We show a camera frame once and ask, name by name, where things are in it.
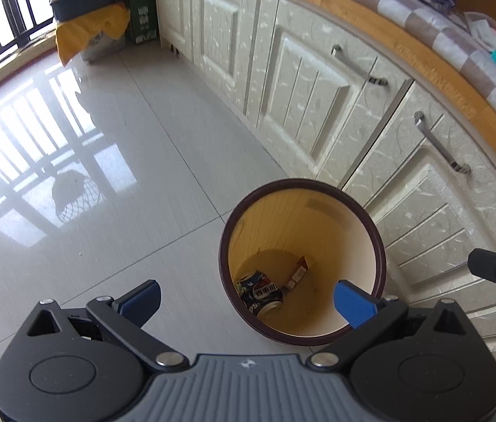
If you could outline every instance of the cabinet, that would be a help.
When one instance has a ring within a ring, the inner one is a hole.
[[[431,132],[471,172],[454,172],[416,128]],[[474,248],[496,251],[496,169],[464,129],[412,85],[343,190],[365,207],[386,246],[387,291],[411,306],[459,302],[496,356],[496,284],[472,276]]]
[[[259,0],[192,0],[193,62],[244,111]]]
[[[368,83],[369,74],[388,85]],[[323,17],[261,0],[246,115],[287,174],[337,186],[406,79]]]
[[[162,36],[192,60],[191,0],[158,0]]]

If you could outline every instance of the brown trash can rim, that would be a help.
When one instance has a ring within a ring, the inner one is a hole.
[[[234,282],[230,277],[230,268],[228,265],[228,252],[230,246],[230,239],[232,237],[232,233],[236,227],[236,224],[240,217],[246,212],[246,210],[252,206],[256,201],[260,200],[260,198],[265,197],[274,192],[279,192],[281,190],[289,190],[289,189],[306,189],[306,190],[314,190],[316,192],[322,192],[330,197],[333,197],[347,206],[361,221],[361,223],[365,226],[365,230],[371,239],[371,243],[373,244],[373,250],[375,252],[375,283],[373,285],[373,291],[371,295],[373,297],[380,297],[383,289],[385,287],[386,280],[386,255],[385,255],[385,247],[383,245],[381,235],[379,234],[378,229],[376,228],[373,220],[367,214],[367,212],[362,208],[362,206],[357,203],[352,197],[350,197],[347,193],[342,192],[340,189],[336,187],[332,187],[329,184],[325,184],[321,181],[312,180],[312,179],[280,179],[269,184],[265,184],[264,186],[259,187],[254,190],[252,193],[248,194],[240,203],[233,209],[230,217],[226,221],[226,225],[223,230],[223,235],[220,240],[219,247],[219,271],[220,271],[220,279],[223,283],[224,290],[226,295],[228,296],[232,306],[234,306],[236,312],[240,314],[241,318],[246,321],[252,328],[261,334],[265,335],[272,340],[279,341],[281,343],[300,345],[300,346],[318,346],[323,344],[328,344],[333,342],[334,340],[341,337],[345,332],[351,330],[349,325],[346,325],[343,328],[340,328],[336,331],[333,331],[327,335],[320,335],[319,337],[298,337],[295,335],[288,335],[286,333],[280,332],[274,328],[269,327],[264,324],[261,320],[259,320],[255,315],[253,315],[248,308],[241,301],[240,297],[236,292],[236,288],[234,287]]]

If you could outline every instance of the cabinet handle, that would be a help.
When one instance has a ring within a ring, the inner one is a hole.
[[[371,84],[381,85],[381,86],[388,85],[388,81],[384,77],[370,76],[362,72],[361,69],[356,64],[354,64],[349,58],[347,58],[343,54],[342,46],[340,46],[339,44],[334,44],[334,46],[331,47],[331,54],[334,57],[336,57],[340,62],[347,64],[352,70],[354,70],[360,76],[366,77],[367,81],[369,81]]]
[[[430,132],[430,129],[426,125],[426,115],[422,111],[417,111],[414,114],[414,123],[416,124],[418,130],[421,131],[421,133],[426,137],[427,141],[432,143],[435,146],[435,149],[437,149],[443,158],[446,159],[452,169],[454,169],[457,173],[462,174],[466,174],[471,171],[471,167],[466,163],[463,163],[462,165],[457,163],[445,146],[442,145],[435,135]]]

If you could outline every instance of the soda can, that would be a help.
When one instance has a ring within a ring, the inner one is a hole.
[[[257,318],[283,305],[283,292],[261,271],[237,281],[236,292]]]

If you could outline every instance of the silver bolt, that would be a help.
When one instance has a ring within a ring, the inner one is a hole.
[[[156,363],[161,366],[177,366],[183,363],[184,359],[179,352],[162,352],[156,356]]]
[[[332,354],[331,352],[317,352],[312,357],[310,357],[310,363],[321,368],[334,366],[339,361],[340,359],[338,358],[338,356]]]

